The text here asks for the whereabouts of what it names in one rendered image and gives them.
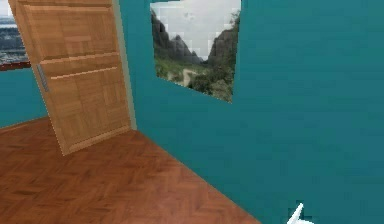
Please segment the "light wooden room door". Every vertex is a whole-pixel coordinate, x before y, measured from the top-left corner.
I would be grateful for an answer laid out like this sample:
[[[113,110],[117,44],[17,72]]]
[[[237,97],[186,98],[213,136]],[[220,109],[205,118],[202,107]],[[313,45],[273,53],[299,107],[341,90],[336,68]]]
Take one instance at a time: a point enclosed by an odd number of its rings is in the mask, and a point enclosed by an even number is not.
[[[128,131],[113,0],[8,2],[61,152],[68,155]]]

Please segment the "white pointed object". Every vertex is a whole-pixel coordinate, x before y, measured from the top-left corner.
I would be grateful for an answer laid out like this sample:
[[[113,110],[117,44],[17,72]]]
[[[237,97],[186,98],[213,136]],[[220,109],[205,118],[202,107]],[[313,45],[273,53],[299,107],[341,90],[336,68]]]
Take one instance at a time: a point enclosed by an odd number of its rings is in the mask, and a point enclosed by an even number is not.
[[[311,221],[300,218],[303,208],[304,208],[304,204],[300,203],[295,209],[295,211],[293,212],[293,214],[291,215],[291,217],[288,219],[286,224],[314,224]]]

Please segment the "window with red sill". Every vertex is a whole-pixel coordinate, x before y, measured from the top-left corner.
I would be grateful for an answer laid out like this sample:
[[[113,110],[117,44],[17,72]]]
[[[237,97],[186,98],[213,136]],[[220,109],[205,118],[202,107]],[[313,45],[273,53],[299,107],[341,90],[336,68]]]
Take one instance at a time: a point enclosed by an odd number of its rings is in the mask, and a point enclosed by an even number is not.
[[[0,0],[0,71],[30,68],[8,0]]]

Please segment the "mountain landscape wall picture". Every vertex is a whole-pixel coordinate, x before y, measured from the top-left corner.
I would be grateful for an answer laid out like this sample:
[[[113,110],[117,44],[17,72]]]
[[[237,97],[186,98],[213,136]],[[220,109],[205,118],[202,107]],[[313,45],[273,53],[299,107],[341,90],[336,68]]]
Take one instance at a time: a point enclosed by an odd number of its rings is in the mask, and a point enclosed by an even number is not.
[[[242,0],[150,4],[155,74],[232,102]]]

